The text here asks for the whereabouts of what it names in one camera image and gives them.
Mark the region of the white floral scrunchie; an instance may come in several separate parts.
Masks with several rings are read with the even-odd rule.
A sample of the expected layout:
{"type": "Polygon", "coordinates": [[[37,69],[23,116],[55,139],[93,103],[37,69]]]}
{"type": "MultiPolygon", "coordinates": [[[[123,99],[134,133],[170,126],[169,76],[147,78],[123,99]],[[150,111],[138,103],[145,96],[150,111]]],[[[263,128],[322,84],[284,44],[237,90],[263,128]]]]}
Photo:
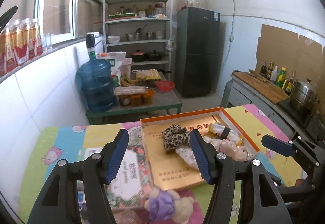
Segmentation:
{"type": "Polygon", "coordinates": [[[181,157],[181,159],[183,159],[186,164],[188,164],[188,166],[192,167],[196,171],[199,171],[198,164],[191,147],[181,145],[175,149],[175,152],[181,157]]]}

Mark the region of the white yellow snack packet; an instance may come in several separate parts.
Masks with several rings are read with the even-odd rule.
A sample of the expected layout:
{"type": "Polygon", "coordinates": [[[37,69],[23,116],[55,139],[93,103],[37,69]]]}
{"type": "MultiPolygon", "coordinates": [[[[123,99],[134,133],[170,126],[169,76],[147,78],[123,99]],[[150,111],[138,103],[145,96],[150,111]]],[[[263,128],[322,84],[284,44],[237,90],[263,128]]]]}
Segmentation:
{"type": "Polygon", "coordinates": [[[222,125],[221,123],[210,123],[208,130],[221,139],[232,141],[237,146],[243,145],[243,136],[240,133],[222,125]]]}

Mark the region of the leopard print scrunchie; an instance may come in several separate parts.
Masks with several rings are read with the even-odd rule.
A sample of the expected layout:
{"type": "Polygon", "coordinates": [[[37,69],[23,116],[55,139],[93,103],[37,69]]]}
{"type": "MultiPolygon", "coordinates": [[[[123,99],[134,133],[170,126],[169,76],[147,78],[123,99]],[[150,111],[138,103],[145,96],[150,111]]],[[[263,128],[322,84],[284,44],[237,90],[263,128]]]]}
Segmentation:
{"type": "Polygon", "coordinates": [[[190,146],[190,131],[179,124],[172,124],[162,132],[163,146],[166,152],[179,146],[190,146]]]}

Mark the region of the cream bear purple dress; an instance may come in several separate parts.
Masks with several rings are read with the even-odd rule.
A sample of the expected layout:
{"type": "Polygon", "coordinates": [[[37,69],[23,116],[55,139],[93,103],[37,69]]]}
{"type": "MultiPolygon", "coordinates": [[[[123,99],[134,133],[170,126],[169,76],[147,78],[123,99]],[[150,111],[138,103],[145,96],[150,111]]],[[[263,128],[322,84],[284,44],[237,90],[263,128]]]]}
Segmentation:
{"type": "Polygon", "coordinates": [[[194,210],[192,197],[181,197],[174,190],[154,188],[144,203],[151,221],[173,220],[175,223],[188,223],[194,210]]]}

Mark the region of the pink plush toy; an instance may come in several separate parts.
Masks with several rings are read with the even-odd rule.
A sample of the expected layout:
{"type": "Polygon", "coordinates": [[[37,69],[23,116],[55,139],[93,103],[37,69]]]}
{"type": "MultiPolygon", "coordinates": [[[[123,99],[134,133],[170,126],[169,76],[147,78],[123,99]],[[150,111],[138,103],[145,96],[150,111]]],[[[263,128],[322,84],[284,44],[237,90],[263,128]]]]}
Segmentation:
{"type": "Polygon", "coordinates": [[[212,144],[217,152],[224,153],[234,161],[245,162],[251,160],[253,157],[253,155],[248,152],[246,146],[237,146],[227,139],[212,139],[207,136],[204,136],[203,139],[205,142],[212,144]]]}

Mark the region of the floral white tissue box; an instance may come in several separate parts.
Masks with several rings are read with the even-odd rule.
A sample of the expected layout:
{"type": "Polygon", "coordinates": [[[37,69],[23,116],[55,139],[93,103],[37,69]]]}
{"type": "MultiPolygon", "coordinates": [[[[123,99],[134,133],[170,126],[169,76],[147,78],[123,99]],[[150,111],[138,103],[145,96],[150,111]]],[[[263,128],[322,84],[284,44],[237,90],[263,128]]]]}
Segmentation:
{"type": "Polygon", "coordinates": [[[129,144],[118,174],[107,187],[111,208],[142,208],[153,189],[142,142],[141,127],[128,128],[129,144]]]}

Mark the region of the colourful cartoon table cloth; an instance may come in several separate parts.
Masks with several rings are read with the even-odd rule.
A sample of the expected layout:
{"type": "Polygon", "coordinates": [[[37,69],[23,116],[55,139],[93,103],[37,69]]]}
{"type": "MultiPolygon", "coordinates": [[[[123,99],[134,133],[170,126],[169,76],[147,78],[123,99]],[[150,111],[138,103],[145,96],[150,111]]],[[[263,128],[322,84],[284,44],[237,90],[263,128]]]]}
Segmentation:
{"type": "MultiPolygon", "coordinates": [[[[298,179],[307,177],[303,169],[291,157],[284,157],[265,148],[262,136],[269,134],[282,141],[288,141],[283,131],[269,117],[253,104],[224,109],[259,147],[253,155],[272,174],[278,176],[287,186],[295,185],[298,179]]],[[[66,159],[68,162],[82,161],[91,154],[101,151],[111,142],[120,129],[141,127],[141,121],[108,125],[73,127],[48,127],[40,134],[24,173],[19,195],[19,216],[27,221],[36,198],[54,168],[55,164],[66,159]]],[[[183,197],[195,200],[190,223],[202,223],[206,214],[213,188],[204,181],[192,187],[177,190],[183,197]]],[[[118,222],[133,218],[136,223],[145,223],[148,214],[144,208],[112,209],[118,222]]]]}

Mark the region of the orange gold shallow box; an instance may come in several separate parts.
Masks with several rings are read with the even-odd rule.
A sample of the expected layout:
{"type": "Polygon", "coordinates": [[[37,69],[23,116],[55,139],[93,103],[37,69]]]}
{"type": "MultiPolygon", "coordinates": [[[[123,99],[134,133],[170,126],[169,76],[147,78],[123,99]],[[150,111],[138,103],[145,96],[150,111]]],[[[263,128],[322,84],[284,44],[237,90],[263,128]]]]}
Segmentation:
{"type": "Polygon", "coordinates": [[[211,138],[209,125],[216,122],[239,134],[240,144],[246,147],[249,157],[259,152],[259,147],[238,122],[221,107],[141,119],[145,157],[154,187],[162,190],[181,190],[203,182],[195,167],[194,157],[188,158],[190,163],[182,158],[184,154],[192,153],[189,147],[182,146],[181,154],[178,150],[165,151],[163,131],[176,124],[188,131],[197,129],[202,136],[211,138]]]}

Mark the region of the wooden cutting board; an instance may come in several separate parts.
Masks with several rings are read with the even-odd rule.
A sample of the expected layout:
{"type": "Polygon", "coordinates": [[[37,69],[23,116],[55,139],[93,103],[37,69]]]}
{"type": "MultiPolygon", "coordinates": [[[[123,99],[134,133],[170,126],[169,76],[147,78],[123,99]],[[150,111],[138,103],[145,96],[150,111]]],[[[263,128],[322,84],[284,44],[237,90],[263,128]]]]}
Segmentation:
{"type": "Polygon", "coordinates": [[[231,73],[232,77],[235,77],[253,88],[263,97],[265,97],[272,104],[278,104],[280,101],[287,100],[289,96],[279,87],[270,83],[267,79],[250,73],[250,72],[241,72],[234,70],[231,73]]]}

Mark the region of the red plastic basket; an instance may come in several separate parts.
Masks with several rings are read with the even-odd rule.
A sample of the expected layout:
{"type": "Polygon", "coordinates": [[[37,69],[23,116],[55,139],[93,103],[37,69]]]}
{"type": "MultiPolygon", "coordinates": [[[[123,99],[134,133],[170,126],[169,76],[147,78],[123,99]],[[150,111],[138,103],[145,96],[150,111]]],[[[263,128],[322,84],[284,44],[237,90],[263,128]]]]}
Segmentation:
{"type": "Polygon", "coordinates": [[[175,88],[175,84],[168,80],[160,80],[156,82],[158,89],[162,92],[169,92],[175,88]]]}

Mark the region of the steel steamer pot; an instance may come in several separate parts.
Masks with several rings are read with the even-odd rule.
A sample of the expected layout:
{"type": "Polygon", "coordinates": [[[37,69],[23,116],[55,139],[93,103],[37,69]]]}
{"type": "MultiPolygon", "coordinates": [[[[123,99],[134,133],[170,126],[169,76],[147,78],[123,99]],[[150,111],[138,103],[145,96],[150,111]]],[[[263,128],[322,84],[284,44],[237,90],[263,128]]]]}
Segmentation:
{"type": "Polygon", "coordinates": [[[310,113],[318,104],[317,91],[310,79],[297,79],[290,94],[290,104],[298,112],[310,113]]]}

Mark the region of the white green rice bag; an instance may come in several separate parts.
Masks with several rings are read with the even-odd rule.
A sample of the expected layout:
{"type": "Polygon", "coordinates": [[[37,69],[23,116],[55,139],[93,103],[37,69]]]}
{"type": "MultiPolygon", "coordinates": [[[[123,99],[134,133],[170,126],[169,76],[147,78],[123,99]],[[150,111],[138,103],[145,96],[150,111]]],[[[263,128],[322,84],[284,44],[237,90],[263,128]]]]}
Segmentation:
{"type": "Polygon", "coordinates": [[[111,75],[114,81],[114,87],[121,86],[121,68],[126,58],[126,52],[108,52],[108,53],[97,53],[97,59],[103,59],[111,65],[111,75]]]}

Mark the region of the black refrigerator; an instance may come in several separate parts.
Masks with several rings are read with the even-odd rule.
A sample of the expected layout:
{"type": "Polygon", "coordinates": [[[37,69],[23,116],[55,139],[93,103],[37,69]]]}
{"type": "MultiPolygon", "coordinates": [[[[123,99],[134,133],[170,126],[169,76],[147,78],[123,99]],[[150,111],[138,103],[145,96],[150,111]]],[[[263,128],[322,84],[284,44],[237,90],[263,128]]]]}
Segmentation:
{"type": "Polygon", "coordinates": [[[211,92],[218,53],[220,14],[187,7],[177,13],[175,85],[182,97],[211,92]]]}

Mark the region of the red drink bottles row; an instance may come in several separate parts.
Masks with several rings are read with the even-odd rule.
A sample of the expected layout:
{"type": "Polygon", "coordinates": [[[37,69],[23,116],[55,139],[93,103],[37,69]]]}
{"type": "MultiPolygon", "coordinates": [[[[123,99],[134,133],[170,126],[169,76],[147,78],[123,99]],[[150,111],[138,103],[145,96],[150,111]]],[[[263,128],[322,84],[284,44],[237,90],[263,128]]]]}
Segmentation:
{"type": "Polygon", "coordinates": [[[43,54],[37,18],[16,19],[1,31],[1,76],[43,54]]]}

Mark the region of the grey metal shelf rack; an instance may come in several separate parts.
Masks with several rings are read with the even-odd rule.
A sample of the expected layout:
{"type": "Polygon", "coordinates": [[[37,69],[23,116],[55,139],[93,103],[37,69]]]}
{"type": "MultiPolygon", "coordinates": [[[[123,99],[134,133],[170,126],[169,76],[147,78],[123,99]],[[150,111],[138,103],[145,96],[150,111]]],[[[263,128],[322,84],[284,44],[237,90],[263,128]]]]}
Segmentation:
{"type": "Polygon", "coordinates": [[[124,51],[132,69],[171,75],[173,0],[103,0],[105,52],[124,51]]]}

